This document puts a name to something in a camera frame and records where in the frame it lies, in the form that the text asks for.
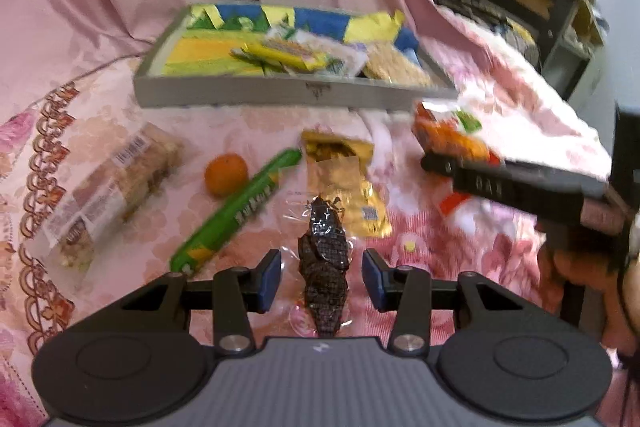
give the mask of gray tray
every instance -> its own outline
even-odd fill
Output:
[[[420,98],[456,99],[453,82],[424,50],[418,60],[435,87],[394,86],[367,78],[331,78],[312,74],[300,76],[203,75],[168,76],[162,65],[186,29],[191,17],[187,6],[165,30],[146,55],[133,77],[141,107],[185,105],[319,105],[386,110],[411,110]]]

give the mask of gold snack package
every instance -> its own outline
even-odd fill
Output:
[[[356,237],[387,237],[391,223],[385,202],[366,179],[373,144],[335,134],[303,131],[307,157],[307,186],[340,208],[345,230]]]

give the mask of hand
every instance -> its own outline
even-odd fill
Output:
[[[631,356],[638,347],[638,339],[629,328],[618,295],[618,273],[609,272],[609,260],[604,255],[557,250],[551,252],[543,245],[538,252],[540,266],[540,296],[543,307],[556,312],[562,301],[564,283],[588,286],[603,293],[607,322],[602,343]],[[632,264],[623,282],[625,304],[634,327],[640,325],[640,263]]]

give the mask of yellow snack package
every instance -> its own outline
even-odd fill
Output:
[[[349,233],[358,237],[389,236],[392,227],[385,202],[366,178],[373,144],[310,130],[302,132],[302,141],[310,163],[309,191],[328,201],[338,198],[342,224]]]
[[[300,71],[316,71],[327,67],[326,54],[316,53],[295,42],[282,39],[264,39],[262,42],[248,42],[242,52],[275,66],[294,68]]]

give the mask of orange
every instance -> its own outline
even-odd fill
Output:
[[[204,171],[204,184],[215,198],[226,198],[244,187],[248,180],[246,162],[235,153],[213,158]]]

